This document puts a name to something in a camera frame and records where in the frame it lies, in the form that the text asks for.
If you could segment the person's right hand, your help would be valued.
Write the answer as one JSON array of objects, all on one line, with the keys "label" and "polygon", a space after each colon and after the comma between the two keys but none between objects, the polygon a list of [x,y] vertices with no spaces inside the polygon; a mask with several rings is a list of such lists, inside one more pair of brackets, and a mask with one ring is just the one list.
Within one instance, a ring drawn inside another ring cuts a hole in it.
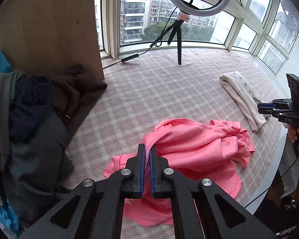
[{"label": "person's right hand", "polygon": [[292,143],[295,143],[299,140],[299,127],[297,129],[294,128],[293,125],[287,124],[288,129],[288,137]]}]

